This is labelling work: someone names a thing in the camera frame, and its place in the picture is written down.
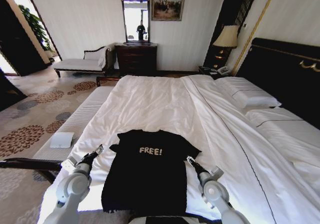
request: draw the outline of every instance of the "lampshade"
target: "lampshade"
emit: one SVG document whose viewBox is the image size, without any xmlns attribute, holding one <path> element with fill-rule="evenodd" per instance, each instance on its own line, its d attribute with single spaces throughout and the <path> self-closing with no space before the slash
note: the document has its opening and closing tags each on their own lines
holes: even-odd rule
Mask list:
<svg viewBox="0 0 320 224">
<path fill-rule="evenodd" d="M 219 37 L 212 44 L 216 47 L 235 48 L 237 46 L 238 25 L 225 25 Z"/>
</svg>

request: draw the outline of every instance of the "wooden door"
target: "wooden door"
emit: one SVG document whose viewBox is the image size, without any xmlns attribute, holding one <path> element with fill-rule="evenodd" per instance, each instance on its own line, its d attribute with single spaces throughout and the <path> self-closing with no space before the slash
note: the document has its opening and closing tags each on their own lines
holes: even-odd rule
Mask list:
<svg viewBox="0 0 320 224">
<path fill-rule="evenodd" d="M 7 0 L 0 0 L 0 49 L 20 76 L 47 67 Z"/>
</svg>

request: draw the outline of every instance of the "black headboard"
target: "black headboard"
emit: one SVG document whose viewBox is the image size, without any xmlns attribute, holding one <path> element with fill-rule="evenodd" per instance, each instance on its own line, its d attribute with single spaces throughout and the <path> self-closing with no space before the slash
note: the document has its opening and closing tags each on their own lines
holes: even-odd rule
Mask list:
<svg viewBox="0 0 320 224">
<path fill-rule="evenodd" d="M 236 76 L 320 129 L 320 47 L 255 38 Z"/>
</svg>

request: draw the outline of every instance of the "wooden dresser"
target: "wooden dresser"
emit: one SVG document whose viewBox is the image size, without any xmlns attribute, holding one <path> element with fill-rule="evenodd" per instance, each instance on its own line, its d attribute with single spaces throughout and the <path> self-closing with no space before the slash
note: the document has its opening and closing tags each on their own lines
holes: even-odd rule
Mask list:
<svg viewBox="0 0 320 224">
<path fill-rule="evenodd" d="M 120 75 L 156 76 L 157 47 L 155 43 L 115 45 Z"/>
</svg>

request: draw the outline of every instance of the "bed bench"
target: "bed bench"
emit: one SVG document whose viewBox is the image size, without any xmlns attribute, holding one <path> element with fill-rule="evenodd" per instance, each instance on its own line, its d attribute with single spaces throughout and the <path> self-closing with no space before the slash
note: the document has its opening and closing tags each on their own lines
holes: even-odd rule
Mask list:
<svg viewBox="0 0 320 224">
<path fill-rule="evenodd" d="M 87 124 L 107 100 L 113 88 L 113 86 L 101 86 L 96 88 L 57 130 L 57 132 L 74 133 L 71 147 L 50 148 L 50 137 L 32 159 L 8 158 L 0 161 L 0 168 L 35 170 L 44 176 L 50 183 L 53 183 L 55 176 L 50 171 L 59 171 L 61 169 L 61 162 L 68 158 L 74 144 L 78 141 Z"/>
<path fill-rule="evenodd" d="M 60 78 L 60 71 L 81 73 L 102 73 L 105 77 L 107 72 L 114 68 L 116 55 L 113 46 L 102 46 L 96 50 L 85 50 L 83 59 L 65 59 L 52 64 Z"/>
</svg>

